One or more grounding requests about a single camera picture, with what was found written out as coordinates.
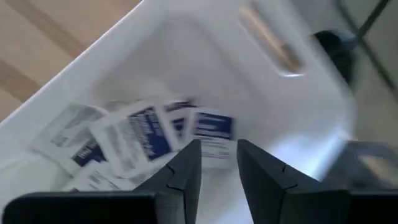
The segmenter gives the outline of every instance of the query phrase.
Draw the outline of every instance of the white plastic bin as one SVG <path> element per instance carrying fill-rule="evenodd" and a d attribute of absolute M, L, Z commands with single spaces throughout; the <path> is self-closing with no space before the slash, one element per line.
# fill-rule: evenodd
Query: white plastic bin
<path fill-rule="evenodd" d="M 303 63 L 285 76 L 238 19 L 246 0 L 143 0 L 0 126 L 0 207 L 69 176 L 30 143 L 71 103 L 133 102 L 162 89 L 226 111 L 248 139 L 322 178 L 353 124 L 351 97 L 286 0 L 262 4 Z M 198 223 L 251 223 L 238 171 L 203 174 Z"/>

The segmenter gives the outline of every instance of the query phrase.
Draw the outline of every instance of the wooden floor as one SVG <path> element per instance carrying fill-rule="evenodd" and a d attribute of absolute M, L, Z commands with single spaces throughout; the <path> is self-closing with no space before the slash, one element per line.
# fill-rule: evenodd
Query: wooden floor
<path fill-rule="evenodd" d="M 139 0 L 0 0 L 0 121 Z"/>

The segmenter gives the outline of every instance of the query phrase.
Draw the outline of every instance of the blue label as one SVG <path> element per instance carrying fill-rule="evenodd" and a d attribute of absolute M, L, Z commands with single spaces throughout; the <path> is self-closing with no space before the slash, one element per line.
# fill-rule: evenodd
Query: blue label
<path fill-rule="evenodd" d="M 174 129 L 177 131 L 177 135 L 179 137 L 182 137 L 183 135 L 183 129 L 185 125 L 185 118 L 180 118 L 180 119 L 175 119 L 172 121 Z"/>
<path fill-rule="evenodd" d="M 154 107 L 130 115 L 129 122 L 150 161 L 172 151 Z"/>
<path fill-rule="evenodd" d="M 208 113 L 198 113 L 197 116 L 197 123 L 193 130 L 194 135 L 227 140 L 233 139 L 232 118 Z"/>
<path fill-rule="evenodd" d="M 72 159 L 81 167 L 85 166 L 91 160 L 97 162 L 106 161 L 100 146 L 94 139 L 85 144 Z"/>
<path fill-rule="evenodd" d="M 187 101 L 175 102 L 169 105 L 165 105 L 164 109 L 166 110 L 166 112 L 171 112 L 179 109 L 194 108 L 194 107 L 196 106 L 192 103 L 192 100 L 187 100 Z"/>

